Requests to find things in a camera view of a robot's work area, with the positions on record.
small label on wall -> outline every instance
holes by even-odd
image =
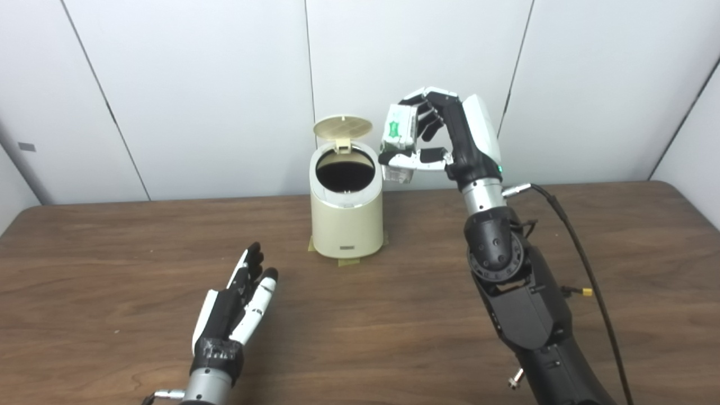
[[[21,151],[35,152],[35,145],[33,143],[18,142],[17,145]]]

wooden table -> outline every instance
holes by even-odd
[[[720,233],[661,182],[549,187],[595,265],[637,404],[720,403]],[[531,241],[564,285],[587,286],[544,199]],[[209,288],[259,240],[279,288],[246,348],[239,404],[534,404],[464,258],[455,190],[385,196],[390,245],[360,264],[307,251],[307,196],[56,205],[0,239],[0,388],[7,404],[139,404],[183,388]],[[594,299],[575,334],[623,404]]]

white wall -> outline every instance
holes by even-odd
[[[530,0],[308,0],[315,116],[369,118],[360,141],[379,147],[390,104],[423,87],[465,98],[478,93],[500,122]],[[442,130],[429,146],[451,149]],[[455,187],[444,173],[415,173],[408,185]]]
[[[720,55],[720,1],[537,0],[500,133],[506,180],[646,180]]]
[[[0,235],[17,214],[39,202],[15,165],[0,147]]]
[[[2,2],[0,141],[51,203],[144,200],[141,177],[152,199],[304,193],[314,117],[367,117],[377,148],[387,105],[421,86],[478,93],[497,127],[531,8],[66,3],[140,176],[62,4]],[[507,182],[646,179],[720,53],[718,26],[714,0],[535,0],[500,134]],[[388,189],[436,187],[453,184],[417,173]]]
[[[652,176],[675,186],[720,229],[720,73],[715,74]]]
[[[302,1],[66,3],[153,200],[308,192]]]
[[[0,1],[0,55],[0,137],[45,202],[147,200],[59,1]]]

metal connector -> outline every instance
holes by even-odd
[[[508,379],[508,387],[513,390],[520,388],[520,382],[523,380],[523,377],[525,377],[525,371],[522,368],[518,369],[518,372]]]
[[[157,390],[155,391],[155,398],[162,399],[174,399],[180,401],[185,397],[185,390]]]
[[[503,197],[510,198],[515,195],[520,194],[521,192],[529,189],[531,186],[530,183],[520,184],[518,186],[508,187],[503,190]]]

cream trash can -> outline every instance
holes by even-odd
[[[312,242],[323,256],[363,257],[382,246],[382,170],[375,151],[355,141],[370,130],[370,121],[350,115],[313,128],[330,141],[310,159]]]

